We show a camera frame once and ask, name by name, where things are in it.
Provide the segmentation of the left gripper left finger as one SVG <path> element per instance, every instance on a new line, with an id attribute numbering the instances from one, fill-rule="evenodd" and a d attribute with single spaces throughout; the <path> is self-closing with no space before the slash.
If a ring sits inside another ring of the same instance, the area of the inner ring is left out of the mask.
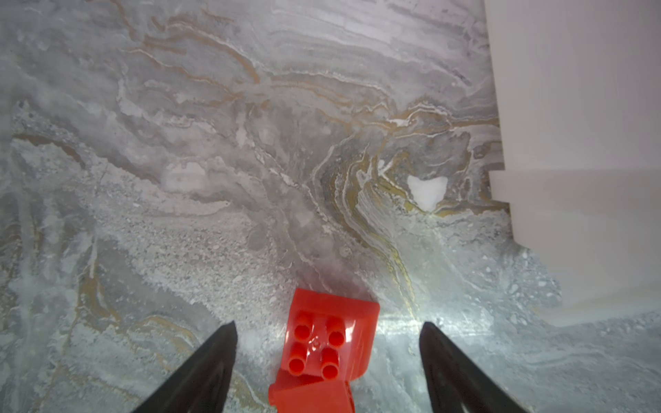
<path id="1" fill-rule="evenodd" d="M 220 326 L 134 412 L 222 413 L 232 379 L 237 345 L 235 323 Z"/>

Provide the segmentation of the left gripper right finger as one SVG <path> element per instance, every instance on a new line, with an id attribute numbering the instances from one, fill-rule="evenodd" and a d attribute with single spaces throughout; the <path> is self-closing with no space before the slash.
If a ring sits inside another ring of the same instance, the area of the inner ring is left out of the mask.
<path id="1" fill-rule="evenodd" d="M 423 324 L 419 350 L 432 411 L 525 411 L 431 322 Z"/>

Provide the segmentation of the red lego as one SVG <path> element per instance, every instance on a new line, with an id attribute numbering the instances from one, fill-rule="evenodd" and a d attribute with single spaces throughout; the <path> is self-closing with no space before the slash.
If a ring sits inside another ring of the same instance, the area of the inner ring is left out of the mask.
<path id="1" fill-rule="evenodd" d="M 281 369 L 293 376 L 361 378 L 375 341 L 380 305 L 298 288 L 289 308 Z"/>
<path id="2" fill-rule="evenodd" d="M 324 380 L 280 370 L 269 388 L 269 402 L 279 413 L 355 413 L 348 382 Z"/>

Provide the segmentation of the white left bin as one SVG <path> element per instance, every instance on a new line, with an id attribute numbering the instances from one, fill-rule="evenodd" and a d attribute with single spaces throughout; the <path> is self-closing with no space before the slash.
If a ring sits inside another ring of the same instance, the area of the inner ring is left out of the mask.
<path id="1" fill-rule="evenodd" d="M 492 197 L 559 282 L 555 326 L 660 308 L 660 4 L 485 5 L 504 168 Z"/>

